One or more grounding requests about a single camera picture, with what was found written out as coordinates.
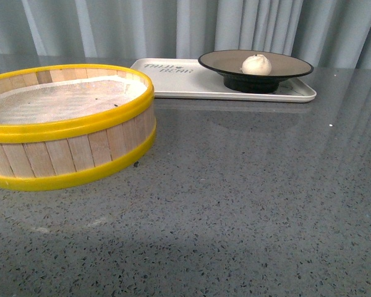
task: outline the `rectangular tray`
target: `rectangular tray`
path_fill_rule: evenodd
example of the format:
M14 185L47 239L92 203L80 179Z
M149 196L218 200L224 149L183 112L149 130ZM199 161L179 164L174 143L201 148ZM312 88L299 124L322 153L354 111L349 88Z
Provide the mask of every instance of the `rectangular tray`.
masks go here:
M281 82L274 93L252 94L234 91L224 86L221 75L204 68L196 59L139 59L130 68L151 78L157 98L304 103L316 97L316 91L297 78Z

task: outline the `wooden steamer basket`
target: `wooden steamer basket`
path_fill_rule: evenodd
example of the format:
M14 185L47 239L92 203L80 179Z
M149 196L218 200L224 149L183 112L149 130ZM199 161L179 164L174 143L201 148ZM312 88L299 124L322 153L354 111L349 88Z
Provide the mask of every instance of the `wooden steamer basket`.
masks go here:
M97 64L25 69L0 74L0 95L34 85L110 75L136 80L147 89L123 105L85 116L46 123L0 123L0 187L46 191L77 186L116 173L148 151L156 133L154 89L150 78L139 71Z

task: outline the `dark plate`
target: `dark plate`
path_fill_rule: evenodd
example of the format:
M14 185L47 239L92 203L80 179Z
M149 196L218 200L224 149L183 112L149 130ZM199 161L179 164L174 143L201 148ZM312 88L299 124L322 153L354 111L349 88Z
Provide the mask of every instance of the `dark plate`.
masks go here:
M263 54L270 60L272 71L269 75L251 75L241 71L243 62L255 54ZM297 58L242 49L213 51L199 57L198 62L203 67L222 75L227 88L243 93L272 93L278 89L280 82L313 71L312 65Z

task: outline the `yellow plastic band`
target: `yellow plastic band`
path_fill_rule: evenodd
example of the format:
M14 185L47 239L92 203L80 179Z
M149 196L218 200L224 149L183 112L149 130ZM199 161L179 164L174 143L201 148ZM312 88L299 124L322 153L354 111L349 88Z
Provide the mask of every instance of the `yellow plastic band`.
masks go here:
M112 175L141 158L153 145L156 136L156 123L152 133L138 147L109 163L87 170L48 176L43 178L9 178L0 176L0 187L16 191L48 191L79 186Z
M147 90L141 96L137 97L131 102L101 113L50 123L24 125L0 124L0 143L42 142L90 134L92 132L107 129L108 127L113 127L136 117L138 114L145 111L152 104L154 99L154 88L151 79L142 72L121 66L101 64L68 64L45 66L0 74L0 79L21 74L67 68L104 68L129 72L147 80L148 86Z

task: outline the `white curtain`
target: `white curtain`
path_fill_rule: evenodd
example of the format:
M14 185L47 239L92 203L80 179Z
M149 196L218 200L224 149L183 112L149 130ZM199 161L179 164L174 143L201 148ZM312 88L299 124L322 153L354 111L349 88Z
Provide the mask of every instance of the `white curtain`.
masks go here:
M228 49L371 69L371 0L0 0L0 54L195 59Z

